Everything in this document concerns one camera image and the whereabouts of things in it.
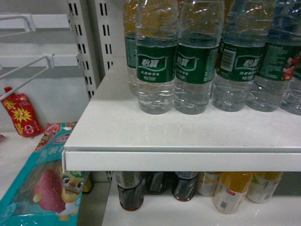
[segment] snack bag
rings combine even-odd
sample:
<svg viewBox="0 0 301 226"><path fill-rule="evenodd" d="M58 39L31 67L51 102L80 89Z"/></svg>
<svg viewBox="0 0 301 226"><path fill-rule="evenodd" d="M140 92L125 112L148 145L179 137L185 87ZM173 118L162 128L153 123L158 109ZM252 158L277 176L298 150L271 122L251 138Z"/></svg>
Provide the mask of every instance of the snack bag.
<svg viewBox="0 0 301 226"><path fill-rule="evenodd" d="M5 87L5 92L12 88ZM11 94L1 100L5 110L8 112L18 134L23 137L34 137L44 132L39 121L34 116L34 108L24 94Z"/></svg>
<svg viewBox="0 0 301 226"><path fill-rule="evenodd" d="M76 226L86 175L62 170L62 151L75 123L49 124L0 201L1 226Z"/></svg>

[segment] green bottle label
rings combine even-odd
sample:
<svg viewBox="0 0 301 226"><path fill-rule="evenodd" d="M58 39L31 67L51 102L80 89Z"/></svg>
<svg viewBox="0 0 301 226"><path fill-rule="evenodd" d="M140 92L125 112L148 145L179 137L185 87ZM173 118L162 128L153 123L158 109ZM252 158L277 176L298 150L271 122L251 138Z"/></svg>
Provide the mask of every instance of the green bottle label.
<svg viewBox="0 0 301 226"><path fill-rule="evenodd" d="M217 50L217 47L192 48L178 45L175 72L177 78L193 84L210 82L214 75Z"/></svg>
<svg viewBox="0 0 301 226"><path fill-rule="evenodd" d="M221 43L221 58L216 73L231 81L252 81L258 75L264 53L262 47L242 47Z"/></svg>
<svg viewBox="0 0 301 226"><path fill-rule="evenodd" d="M137 46L137 78L152 83L172 81L175 48Z"/></svg>
<svg viewBox="0 0 301 226"><path fill-rule="evenodd" d="M301 64L298 64L298 67L295 71L295 73L293 74L294 78L301 80Z"/></svg>
<svg viewBox="0 0 301 226"><path fill-rule="evenodd" d="M267 43L259 76L287 81L293 77L301 56L301 47Z"/></svg>
<svg viewBox="0 0 301 226"><path fill-rule="evenodd" d="M125 37L126 53L127 53L127 66L136 68L136 42L133 37Z"/></svg>

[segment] plastic water bottle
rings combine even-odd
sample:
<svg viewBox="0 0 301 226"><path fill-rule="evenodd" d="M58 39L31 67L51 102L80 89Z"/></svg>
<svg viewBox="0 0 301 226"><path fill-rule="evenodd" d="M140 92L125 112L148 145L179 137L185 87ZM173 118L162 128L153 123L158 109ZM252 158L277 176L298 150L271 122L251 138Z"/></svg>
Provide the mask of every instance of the plastic water bottle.
<svg viewBox="0 0 301 226"><path fill-rule="evenodd" d="M206 109L223 21L223 0L188 1L182 7L174 87L174 105L182 113Z"/></svg>
<svg viewBox="0 0 301 226"><path fill-rule="evenodd" d="M177 0L140 0L136 18L137 92L140 108L162 114L173 107Z"/></svg>
<svg viewBox="0 0 301 226"><path fill-rule="evenodd" d="M213 82L212 103L215 107L237 112L245 106L261 65L273 5L273 0L235 0L232 3Z"/></svg>
<svg viewBox="0 0 301 226"><path fill-rule="evenodd" d="M301 1L277 0L264 60L247 97L247 105L272 112L281 104L301 51Z"/></svg>
<svg viewBox="0 0 301 226"><path fill-rule="evenodd" d="M295 71L290 87L280 107L287 112L301 115L301 64Z"/></svg>
<svg viewBox="0 0 301 226"><path fill-rule="evenodd" d="M135 23L138 0L125 0L123 5L123 27L127 53L128 84L137 95Z"/></svg>

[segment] shelf surface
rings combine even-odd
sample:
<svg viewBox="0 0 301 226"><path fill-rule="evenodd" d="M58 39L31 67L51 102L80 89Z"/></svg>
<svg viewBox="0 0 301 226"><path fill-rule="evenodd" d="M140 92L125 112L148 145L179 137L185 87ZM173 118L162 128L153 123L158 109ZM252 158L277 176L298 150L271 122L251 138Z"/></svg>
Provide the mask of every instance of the shelf surface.
<svg viewBox="0 0 301 226"><path fill-rule="evenodd" d="M245 198L234 214L223 214L213 196L198 193L188 202L176 200L168 189L159 195L145 193L142 206L125 211L113 180L102 226L299 226L301 193L299 172L285 172L269 202L257 204Z"/></svg>
<svg viewBox="0 0 301 226"><path fill-rule="evenodd" d="M17 132L1 132L6 138L0 143L0 200L9 189L43 134L34 138L22 137Z"/></svg>
<svg viewBox="0 0 301 226"><path fill-rule="evenodd" d="M301 171L301 117L245 106L198 115L140 110L116 58L65 148L67 170Z"/></svg>

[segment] yellow drink bottle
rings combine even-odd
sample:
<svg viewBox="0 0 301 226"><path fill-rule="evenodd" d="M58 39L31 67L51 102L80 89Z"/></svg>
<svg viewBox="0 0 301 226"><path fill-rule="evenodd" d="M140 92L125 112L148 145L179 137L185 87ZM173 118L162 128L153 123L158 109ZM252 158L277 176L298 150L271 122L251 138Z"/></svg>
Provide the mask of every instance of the yellow drink bottle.
<svg viewBox="0 0 301 226"><path fill-rule="evenodd" d="M223 172L214 194L214 205L222 213L234 213L252 180L251 172Z"/></svg>
<svg viewBox="0 0 301 226"><path fill-rule="evenodd" d="M255 203L267 202L276 190L282 174L283 172L253 172L246 196Z"/></svg>
<svg viewBox="0 0 301 226"><path fill-rule="evenodd" d="M205 196L214 195L221 172L199 172L197 191Z"/></svg>

